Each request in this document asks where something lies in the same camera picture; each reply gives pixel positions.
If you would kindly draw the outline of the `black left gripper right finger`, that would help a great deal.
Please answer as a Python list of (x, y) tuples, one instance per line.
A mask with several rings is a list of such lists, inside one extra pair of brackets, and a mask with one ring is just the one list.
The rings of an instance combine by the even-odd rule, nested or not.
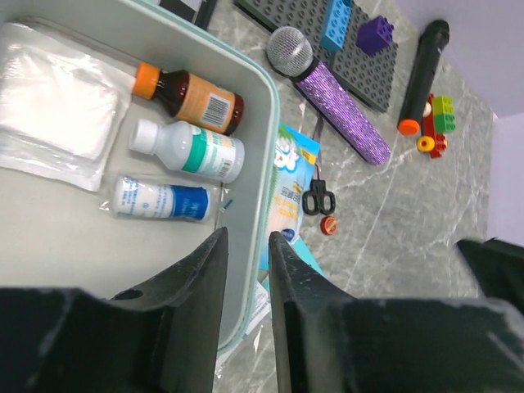
[(488, 298), (356, 298), (280, 233), (269, 281), (281, 392), (520, 392), (523, 313)]

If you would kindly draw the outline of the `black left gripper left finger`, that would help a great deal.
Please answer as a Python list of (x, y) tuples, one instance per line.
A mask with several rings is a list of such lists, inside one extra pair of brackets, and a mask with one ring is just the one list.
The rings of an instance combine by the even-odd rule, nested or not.
[(4, 392), (209, 392), (228, 231), (110, 300), (78, 288), (1, 290)]

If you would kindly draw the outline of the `blue white bandage roll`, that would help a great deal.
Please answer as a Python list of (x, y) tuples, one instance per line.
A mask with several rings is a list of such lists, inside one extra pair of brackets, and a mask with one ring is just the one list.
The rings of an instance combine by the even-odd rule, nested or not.
[(99, 209), (119, 219), (216, 220), (233, 202), (223, 185), (151, 174), (112, 174), (102, 184)]

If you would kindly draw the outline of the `mint green medicine case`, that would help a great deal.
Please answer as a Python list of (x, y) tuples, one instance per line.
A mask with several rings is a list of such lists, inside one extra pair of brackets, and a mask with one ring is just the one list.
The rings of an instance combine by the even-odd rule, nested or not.
[(4, 1), (29, 25), (122, 70), (128, 110), (102, 187), (1, 172), (3, 287), (78, 287), (109, 299), (228, 230), (219, 351), (241, 339), (267, 248), (280, 102), (269, 74), (150, 1)]

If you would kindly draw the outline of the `white green-label bottle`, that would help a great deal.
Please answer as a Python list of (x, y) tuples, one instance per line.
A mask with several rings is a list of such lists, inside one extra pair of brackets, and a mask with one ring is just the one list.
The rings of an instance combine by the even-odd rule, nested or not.
[(245, 147), (237, 138), (186, 121), (161, 125), (139, 119), (129, 149), (156, 156), (169, 170), (232, 183), (242, 171)]

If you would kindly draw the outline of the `brown orange-cap medicine bottle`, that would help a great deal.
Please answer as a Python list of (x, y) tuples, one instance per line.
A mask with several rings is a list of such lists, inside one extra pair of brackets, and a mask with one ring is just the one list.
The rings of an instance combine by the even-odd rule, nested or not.
[(176, 120), (227, 136), (236, 130), (244, 112), (240, 95), (186, 70), (165, 72), (146, 62), (138, 65), (132, 93), (157, 100)]

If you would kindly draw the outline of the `white gauze packet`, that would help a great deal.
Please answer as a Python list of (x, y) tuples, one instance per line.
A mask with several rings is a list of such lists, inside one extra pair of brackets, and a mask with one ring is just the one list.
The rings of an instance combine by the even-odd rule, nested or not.
[(1, 28), (1, 166), (99, 190), (133, 77), (49, 29)]

